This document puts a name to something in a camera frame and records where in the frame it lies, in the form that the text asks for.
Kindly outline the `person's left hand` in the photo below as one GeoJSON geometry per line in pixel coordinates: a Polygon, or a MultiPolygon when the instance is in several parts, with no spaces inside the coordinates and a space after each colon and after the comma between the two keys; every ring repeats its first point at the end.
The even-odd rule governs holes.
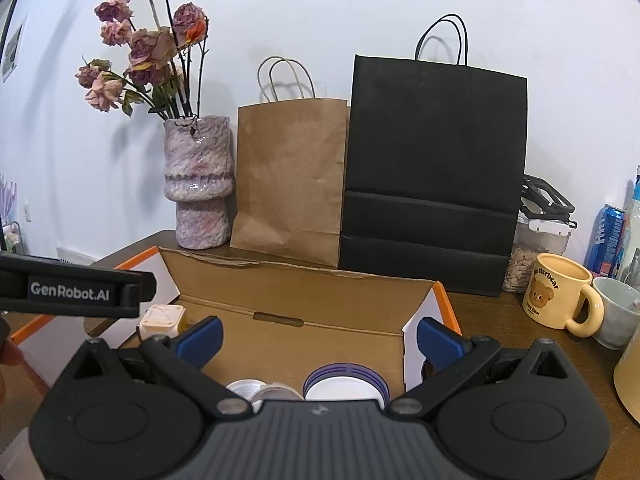
{"type": "Polygon", "coordinates": [[[23,362],[21,349],[10,338],[10,326],[4,318],[0,318],[0,365],[17,366],[23,362]]]}

